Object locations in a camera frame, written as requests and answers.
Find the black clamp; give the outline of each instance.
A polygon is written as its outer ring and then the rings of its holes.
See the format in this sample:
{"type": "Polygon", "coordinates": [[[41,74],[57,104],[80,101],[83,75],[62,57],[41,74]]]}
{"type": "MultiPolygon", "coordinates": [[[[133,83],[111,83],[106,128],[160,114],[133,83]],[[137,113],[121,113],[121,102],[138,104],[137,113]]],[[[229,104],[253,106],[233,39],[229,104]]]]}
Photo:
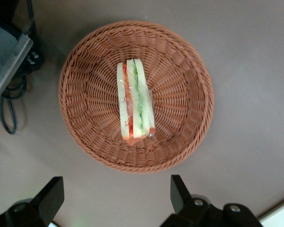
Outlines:
{"type": "Polygon", "coordinates": [[[262,227],[252,212],[241,204],[214,207],[206,197],[191,196],[179,175],[172,175],[170,199],[175,214],[161,227],[262,227]]]}

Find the plastic wrap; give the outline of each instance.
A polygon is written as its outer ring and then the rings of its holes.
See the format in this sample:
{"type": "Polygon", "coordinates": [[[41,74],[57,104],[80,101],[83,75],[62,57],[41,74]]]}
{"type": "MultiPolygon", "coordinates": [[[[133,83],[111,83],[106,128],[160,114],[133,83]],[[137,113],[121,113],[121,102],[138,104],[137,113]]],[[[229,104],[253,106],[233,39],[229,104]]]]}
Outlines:
{"type": "Polygon", "coordinates": [[[155,133],[151,91],[142,62],[131,59],[117,66],[117,84],[122,138],[129,145],[155,133]]]}

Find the floor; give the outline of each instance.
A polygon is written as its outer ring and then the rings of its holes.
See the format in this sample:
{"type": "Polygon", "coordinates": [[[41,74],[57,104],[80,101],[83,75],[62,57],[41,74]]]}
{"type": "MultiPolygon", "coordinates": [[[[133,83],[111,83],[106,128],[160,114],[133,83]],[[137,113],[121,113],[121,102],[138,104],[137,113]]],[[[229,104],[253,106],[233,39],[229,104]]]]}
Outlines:
{"type": "MultiPolygon", "coordinates": [[[[34,1],[45,64],[15,102],[19,130],[0,124],[0,213],[63,176],[62,227],[156,227],[173,212],[171,174],[218,208],[236,202],[259,215],[284,199],[284,0],[34,1]],[[101,25],[164,25],[202,56],[215,89],[211,127],[181,164],[156,174],[112,170],[84,153],[64,125],[58,82],[67,54],[101,25]]],[[[25,1],[15,21],[28,27],[25,1]]]]}

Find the metal screw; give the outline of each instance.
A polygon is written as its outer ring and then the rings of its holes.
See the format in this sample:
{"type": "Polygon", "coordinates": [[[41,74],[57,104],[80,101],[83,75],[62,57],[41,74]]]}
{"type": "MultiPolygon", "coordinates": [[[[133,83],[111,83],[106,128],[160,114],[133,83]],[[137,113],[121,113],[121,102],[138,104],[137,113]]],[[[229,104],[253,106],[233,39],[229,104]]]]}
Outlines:
{"type": "Polygon", "coordinates": [[[231,205],[231,206],[230,206],[230,209],[231,209],[233,212],[240,212],[240,211],[241,211],[240,208],[239,208],[238,206],[236,206],[236,205],[231,205]]]}
{"type": "Polygon", "coordinates": [[[203,206],[203,201],[202,200],[195,200],[195,205],[203,206]]]}

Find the brown wicker basket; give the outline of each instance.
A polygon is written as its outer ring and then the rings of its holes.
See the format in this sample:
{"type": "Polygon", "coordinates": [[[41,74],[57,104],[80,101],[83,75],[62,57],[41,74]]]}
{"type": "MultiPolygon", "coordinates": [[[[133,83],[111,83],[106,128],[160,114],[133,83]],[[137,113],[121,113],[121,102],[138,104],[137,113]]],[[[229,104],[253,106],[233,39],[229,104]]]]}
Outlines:
{"type": "Polygon", "coordinates": [[[193,47],[163,26],[121,21],[87,35],[63,67],[59,102],[73,138],[94,159],[124,172],[153,173],[186,159],[213,114],[213,87],[193,47]],[[116,66],[140,58],[152,91],[156,133],[122,140],[116,66]]]}

